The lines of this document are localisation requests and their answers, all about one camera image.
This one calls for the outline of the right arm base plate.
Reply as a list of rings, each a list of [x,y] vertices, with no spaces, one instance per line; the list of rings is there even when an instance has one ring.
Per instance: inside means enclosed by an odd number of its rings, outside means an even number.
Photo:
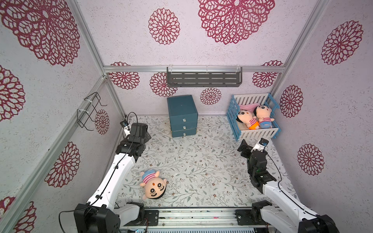
[[[267,225],[268,223],[262,219],[259,209],[236,209],[236,220],[239,226],[249,225]]]

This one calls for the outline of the teal drawer cabinet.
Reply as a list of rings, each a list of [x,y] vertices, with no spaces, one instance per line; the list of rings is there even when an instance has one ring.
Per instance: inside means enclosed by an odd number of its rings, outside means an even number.
[[[191,95],[167,98],[172,137],[197,134],[198,111]]]

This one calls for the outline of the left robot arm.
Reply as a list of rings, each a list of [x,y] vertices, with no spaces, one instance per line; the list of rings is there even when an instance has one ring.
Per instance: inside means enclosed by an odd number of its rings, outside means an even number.
[[[123,141],[117,146],[114,160],[103,181],[86,204],[78,204],[73,214],[79,233],[118,233],[129,223],[140,224],[145,219],[144,206],[128,203],[116,208],[120,185],[145,150],[151,138],[145,123],[121,122]]]

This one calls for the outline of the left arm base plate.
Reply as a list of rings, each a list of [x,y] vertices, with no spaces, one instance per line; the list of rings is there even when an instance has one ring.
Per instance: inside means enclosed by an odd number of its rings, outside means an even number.
[[[157,226],[159,221],[158,210],[145,210],[139,214],[136,220],[126,224],[126,226]]]

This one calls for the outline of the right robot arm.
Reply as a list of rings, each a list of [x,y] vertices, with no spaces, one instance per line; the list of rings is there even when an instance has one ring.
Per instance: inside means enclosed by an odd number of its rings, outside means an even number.
[[[267,171],[268,140],[261,138],[253,147],[242,140],[238,152],[247,160],[248,174],[254,188],[269,200],[253,203],[251,210],[236,211],[239,225],[249,222],[269,224],[282,233],[337,233],[334,220],[319,215],[291,196],[280,181]]]

